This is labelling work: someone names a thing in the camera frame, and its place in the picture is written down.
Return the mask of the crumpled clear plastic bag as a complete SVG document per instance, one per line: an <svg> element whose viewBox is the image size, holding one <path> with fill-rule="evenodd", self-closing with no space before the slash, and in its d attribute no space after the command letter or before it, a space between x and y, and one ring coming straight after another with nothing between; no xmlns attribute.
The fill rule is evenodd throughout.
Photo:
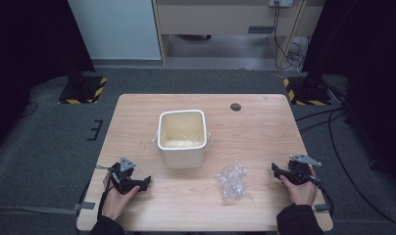
<svg viewBox="0 0 396 235"><path fill-rule="evenodd" d="M246 172L247 169L242 161L235 159L231 164L224 166L216 173L224 201L237 199L245 194L246 187L243 183L243 176Z"/></svg>

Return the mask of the black floor bracket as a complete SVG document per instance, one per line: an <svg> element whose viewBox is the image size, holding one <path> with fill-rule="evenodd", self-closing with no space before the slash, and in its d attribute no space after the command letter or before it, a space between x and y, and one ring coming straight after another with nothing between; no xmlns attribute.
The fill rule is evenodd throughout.
<svg viewBox="0 0 396 235"><path fill-rule="evenodd" d="M93 136L87 138L87 141L96 141L97 140L98 135L99 135L101 128L103 126L104 120L96 119L96 120L94 120L94 122L96 123L96 126L91 128L91 131L93 132Z"/></svg>

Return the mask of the person's right hand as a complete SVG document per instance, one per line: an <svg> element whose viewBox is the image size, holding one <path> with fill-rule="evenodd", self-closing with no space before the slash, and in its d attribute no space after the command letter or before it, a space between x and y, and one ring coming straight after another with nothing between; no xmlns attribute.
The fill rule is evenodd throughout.
<svg viewBox="0 0 396 235"><path fill-rule="evenodd" d="M310 207L313 205L318 194L318 188L314 183L308 181L301 185L294 185L283 175L279 179L287 188L290 201L293 204L297 206L305 205Z"/></svg>

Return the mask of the black stand base striped tape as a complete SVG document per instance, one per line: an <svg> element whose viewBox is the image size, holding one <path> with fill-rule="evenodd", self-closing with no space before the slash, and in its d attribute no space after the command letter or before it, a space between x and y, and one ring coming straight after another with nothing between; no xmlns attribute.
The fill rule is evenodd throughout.
<svg viewBox="0 0 396 235"><path fill-rule="evenodd" d="M107 78L103 76L83 76L77 81L69 81L59 96L60 104L96 103L103 92Z"/></svg>
<svg viewBox="0 0 396 235"><path fill-rule="evenodd" d="M289 76L283 80L292 105L330 105L327 89L308 77Z"/></svg>

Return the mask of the white partition panel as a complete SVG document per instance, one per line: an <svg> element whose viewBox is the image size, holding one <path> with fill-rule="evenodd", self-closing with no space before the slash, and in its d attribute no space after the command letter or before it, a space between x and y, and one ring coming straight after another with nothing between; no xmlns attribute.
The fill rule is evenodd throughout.
<svg viewBox="0 0 396 235"><path fill-rule="evenodd" d="M160 60L152 0L69 0L97 60Z"/></svg>

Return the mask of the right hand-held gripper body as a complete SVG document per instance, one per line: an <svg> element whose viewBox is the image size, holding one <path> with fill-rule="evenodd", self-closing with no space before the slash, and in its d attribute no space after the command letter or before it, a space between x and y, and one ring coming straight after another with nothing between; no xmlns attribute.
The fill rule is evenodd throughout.
<svg viewBox="0 0 396 235"><path fill-rule="evenodd" d="M289 157L289 175L287 179L294 185L301 185L310 180L310 167L322 166L322 163L311 158L307 154L292 155Z"/></svg>

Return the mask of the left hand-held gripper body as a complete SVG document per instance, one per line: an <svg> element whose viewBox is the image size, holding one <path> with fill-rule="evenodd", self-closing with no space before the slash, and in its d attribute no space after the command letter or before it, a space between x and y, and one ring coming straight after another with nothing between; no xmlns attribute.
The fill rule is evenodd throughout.
<svg viewBox="0 0 396 235"><path fill-rule="evenodd" d="M140 186L139 180L132 180L131 175L136 166L135 162L128 160L125 157L121 157L118 163L115 163L111 167L112 182L115 188L122 194L125 195L131 191L135 186Z"/></svg>

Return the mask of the white power strip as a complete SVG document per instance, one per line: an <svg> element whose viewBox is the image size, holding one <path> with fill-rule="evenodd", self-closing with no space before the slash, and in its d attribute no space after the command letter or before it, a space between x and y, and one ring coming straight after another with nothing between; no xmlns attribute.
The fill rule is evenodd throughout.
<svg viewBox="0 0 396 235"><path fill-rule="evenodd" d="M276 8L290 8L293 5L293 0L270 0L269 6Z"/></svg>

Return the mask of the black curtain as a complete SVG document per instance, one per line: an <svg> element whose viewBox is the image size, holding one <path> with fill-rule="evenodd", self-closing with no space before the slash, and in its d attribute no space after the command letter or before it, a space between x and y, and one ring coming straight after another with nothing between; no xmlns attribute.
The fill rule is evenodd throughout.
<svg viewBox="0 0 396 235"><path fill-rule="evenodd" d="M93 70L68 0L0 0L0 145L34 86Z"/></svg>
<svg viewBox="0 0 396 235"><path fill-rule="evenodd" d="M396 182L396 0L325 0L303 70L348 78L348 113Z"/></svg>

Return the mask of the white square bin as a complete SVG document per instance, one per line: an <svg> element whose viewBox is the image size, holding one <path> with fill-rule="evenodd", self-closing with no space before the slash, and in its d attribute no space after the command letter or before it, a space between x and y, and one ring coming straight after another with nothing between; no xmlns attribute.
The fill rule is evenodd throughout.
<svg viewBox="0 0 396 235"><path fill-rule="evenodd" d="M206 119L202 111L169 111L160 115L157 147L167 167L200 167L205 160L207 144Z"/></svg>

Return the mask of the person's left hand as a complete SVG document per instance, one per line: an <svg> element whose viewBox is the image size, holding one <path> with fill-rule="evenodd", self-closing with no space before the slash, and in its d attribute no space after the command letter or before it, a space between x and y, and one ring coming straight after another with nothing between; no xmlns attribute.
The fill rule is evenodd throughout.
<svg viewBox="0 0 396 235"><path fill-rule="evenodd" d="M116 188L112 186L109 180L110 174L107 173L103 179L103 185L105 191L107 192L106 199L101 210L101 214L109 217L110 219L117 221L118 218L124 212L125 207L131 201L131 199L136 195L139 186L132 188L127 194L122 195Z"/></svg>

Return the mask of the light wooden desk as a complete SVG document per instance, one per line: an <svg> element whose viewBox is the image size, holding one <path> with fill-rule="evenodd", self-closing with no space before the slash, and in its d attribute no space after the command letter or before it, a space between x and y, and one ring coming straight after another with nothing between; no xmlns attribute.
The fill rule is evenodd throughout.
<svg viewBox="0 0 396 235"><path fill-rule="evenodd" d="M173 35L265 34L282 66L296 37L310 37L325 0L293 0L290 8L270 0L152 0L162 61Z"/></svg>

